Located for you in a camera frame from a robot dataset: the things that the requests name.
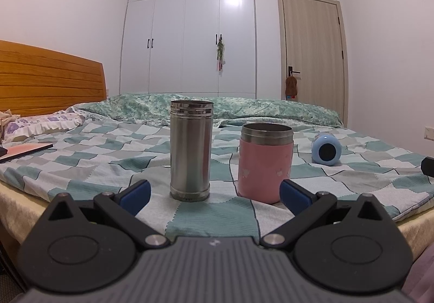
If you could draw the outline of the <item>pink insulated cup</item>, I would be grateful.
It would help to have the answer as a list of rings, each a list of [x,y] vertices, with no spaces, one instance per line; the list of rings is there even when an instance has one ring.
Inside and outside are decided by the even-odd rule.
[[[293,129],[273,123],[249,123],[241,129],[239,196],[266,204],[280,201],[280,184],[289,178]]]

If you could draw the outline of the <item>tall stainless steel cup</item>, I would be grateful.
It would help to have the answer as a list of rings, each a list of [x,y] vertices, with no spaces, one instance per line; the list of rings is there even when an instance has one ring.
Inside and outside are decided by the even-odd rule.
[[[210,193],[213,103],[174,100],[170,105],[170,194],[203,201]]]

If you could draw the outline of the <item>light blue cup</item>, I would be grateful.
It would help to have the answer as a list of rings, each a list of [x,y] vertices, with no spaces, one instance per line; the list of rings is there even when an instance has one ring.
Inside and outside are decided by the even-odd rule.
[[[312,161],[324,166],[334,166],[341,158],[342,145],[335,135],[321,132],[311,145]]]

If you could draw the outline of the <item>green checkered bed blanket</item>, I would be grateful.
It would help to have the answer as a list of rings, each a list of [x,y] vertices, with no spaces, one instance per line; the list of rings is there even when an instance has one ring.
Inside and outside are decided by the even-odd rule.
[[[335,166],[311,159],[319,126],[294,128],[290,177],[312,193],[327,191],[342,200],[373,194],[395,221],[433,206],[433,179],[420,168],[422,156],[344,128],[330,133],[343,147]],[[210,196],[184,203],[169,194],[170,141],[167,127],[88,121],[66,133],[38,135],[49,148],[1,165],[1,223],[23,241],[47,204],[58,193],[75,200],[119,193],[145,179],[149,203],[138,218],[168,238],[178,235],[258,238],[291,218],[282,204],[264,204],[238,195],[240,127],[213,130]]]

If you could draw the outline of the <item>purple floral pillow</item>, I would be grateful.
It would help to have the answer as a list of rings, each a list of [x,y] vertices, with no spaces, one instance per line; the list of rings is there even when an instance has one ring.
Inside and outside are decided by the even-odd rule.
[[[73,130],[82,126],[84,121],[82,115],[63,111],[23,117],[6,110],[1,112],[1,142],[12,143],[37,135]]]

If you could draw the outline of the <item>green floral duvet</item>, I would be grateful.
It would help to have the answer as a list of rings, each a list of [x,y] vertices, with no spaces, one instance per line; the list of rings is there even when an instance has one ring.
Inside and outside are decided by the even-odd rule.
[[[213,117],[216,126],[241,125],[250,121],[285,123],[298,121],[326,127],[342,127],[334,110],[300,102],[242,97],[188,97],[172,93],[126,93],[102,102],[79,103],[68,108],[93,120],[144,122],[166,126],[170,121],[171,105],[178,104],[185,112]]]

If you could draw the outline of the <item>pink book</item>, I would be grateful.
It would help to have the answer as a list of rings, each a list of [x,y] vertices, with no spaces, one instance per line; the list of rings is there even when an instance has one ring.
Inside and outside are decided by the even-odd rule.
[[[1,147],[0,163],[6,163],[20,157],[34,154],[35,152],[47,150],[52,148],[52,143],[23,143],[8,148]]]

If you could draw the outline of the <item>orange wooden headboard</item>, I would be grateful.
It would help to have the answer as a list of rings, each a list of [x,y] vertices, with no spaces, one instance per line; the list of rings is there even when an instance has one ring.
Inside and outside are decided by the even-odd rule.
[[[1,42],[1,110],[46,115],[107,97],[103,65],[35,46]]]

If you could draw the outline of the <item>beige wooden door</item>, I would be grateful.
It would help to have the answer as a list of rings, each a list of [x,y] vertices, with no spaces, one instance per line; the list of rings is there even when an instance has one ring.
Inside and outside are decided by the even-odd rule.
[[[341,3],[277,0],[280,20],[281,99],[285,80],[297,79],[297,102],[334,110],[348,123],[349,76]]]

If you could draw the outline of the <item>hanging green plant decoration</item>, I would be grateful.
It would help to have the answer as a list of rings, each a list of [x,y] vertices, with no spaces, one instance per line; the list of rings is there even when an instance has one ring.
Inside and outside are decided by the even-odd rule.
[[[224,43],[223,37],[220,34],[217,41],[217,71],[221,73],[224,65]]]

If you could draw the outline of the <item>white wardrobe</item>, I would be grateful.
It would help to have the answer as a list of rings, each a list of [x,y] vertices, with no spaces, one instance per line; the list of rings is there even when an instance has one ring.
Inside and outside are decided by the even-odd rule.
[[[119,90],[253,98],[256,56],[254,0],[129,0]]]

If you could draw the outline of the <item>white wall socket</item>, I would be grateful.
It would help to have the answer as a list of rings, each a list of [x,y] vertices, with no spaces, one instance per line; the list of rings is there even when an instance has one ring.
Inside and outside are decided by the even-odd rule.
[[[424,139],[434,141],[434,128],[433,127],[425,127]]]

